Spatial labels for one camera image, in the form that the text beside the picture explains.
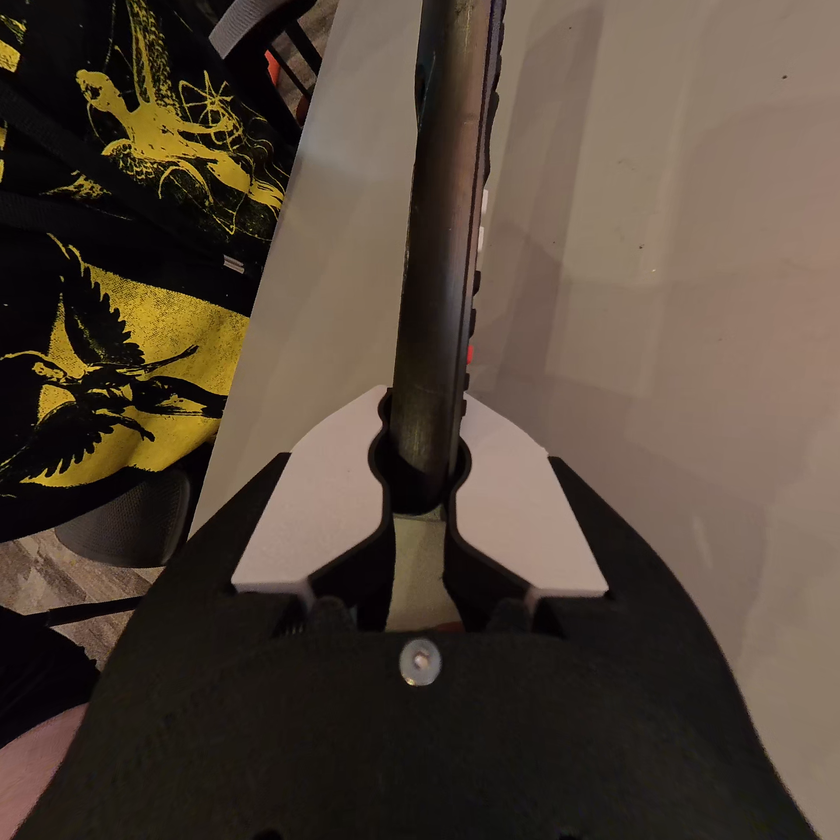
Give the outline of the orange object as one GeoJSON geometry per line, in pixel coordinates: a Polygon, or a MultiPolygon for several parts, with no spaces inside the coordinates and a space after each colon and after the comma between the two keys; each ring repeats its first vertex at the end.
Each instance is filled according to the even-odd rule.
{"type": "Polygon", "coordinates": [[[266,62],[269,78],[280,97],[281,104],[302,126],[308,116],[314,84],[305,84],[294,69],[290,68],[284,59],[271,50],[266,52],[266,62]]]}

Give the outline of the black mesh chair seat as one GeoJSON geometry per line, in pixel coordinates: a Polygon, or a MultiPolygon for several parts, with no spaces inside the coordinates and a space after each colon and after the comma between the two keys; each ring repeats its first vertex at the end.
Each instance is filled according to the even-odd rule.
{"type": "Polygon", "coordinates": [[[118,568],[165,566],[186,541],[203,482],[173,467],[55,528],[81,558],[118,568]]]}

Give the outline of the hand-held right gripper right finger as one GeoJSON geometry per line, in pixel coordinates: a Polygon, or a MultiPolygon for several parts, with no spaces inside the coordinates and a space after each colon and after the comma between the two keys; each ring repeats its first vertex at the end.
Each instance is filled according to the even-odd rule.
{"type": "Polygon", "coordinates": [[[546,450],[468,395],[446,505],[445,588],[469,613],[505,599],[597,599],[601,571],[546,450]]]}

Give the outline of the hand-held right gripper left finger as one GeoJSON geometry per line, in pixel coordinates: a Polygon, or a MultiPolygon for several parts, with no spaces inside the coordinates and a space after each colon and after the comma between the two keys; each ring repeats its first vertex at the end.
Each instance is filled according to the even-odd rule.
{"type": "Polygon", "coordinates": [[[239,594],[333,596],[349,608],[390,591],[396,537],[390,491],[375,463],[387,389],[377,385],[299,440],[231,583],[239,594]]]}

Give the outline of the black remote control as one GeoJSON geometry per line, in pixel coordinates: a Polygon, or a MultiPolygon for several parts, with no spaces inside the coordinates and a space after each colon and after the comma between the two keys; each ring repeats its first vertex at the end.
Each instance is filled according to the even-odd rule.
{"type": "Polygon", "coordinates": [[[425,1],[414,75],[416,151],[388,433],[394,509],[436,508],[454,481],[504,1],[425,1]]]}

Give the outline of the black shirt yellow print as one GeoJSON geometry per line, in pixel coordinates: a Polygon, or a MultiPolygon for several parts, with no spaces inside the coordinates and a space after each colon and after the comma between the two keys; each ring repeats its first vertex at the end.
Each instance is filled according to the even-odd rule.
{"type": "Polygon", "coordinates": [[[295,140],[231,2],[2,2],[2,542],[216,434],[295,140]]]}

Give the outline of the person's right forearm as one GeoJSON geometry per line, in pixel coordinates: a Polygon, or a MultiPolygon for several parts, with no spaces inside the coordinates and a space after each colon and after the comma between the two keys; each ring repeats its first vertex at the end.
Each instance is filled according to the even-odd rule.
{"type": "Polygon", "coordinates": [[[85,649],[1,608],[1,838],[12,838],[44,793],[100,676],[85,649]]]}

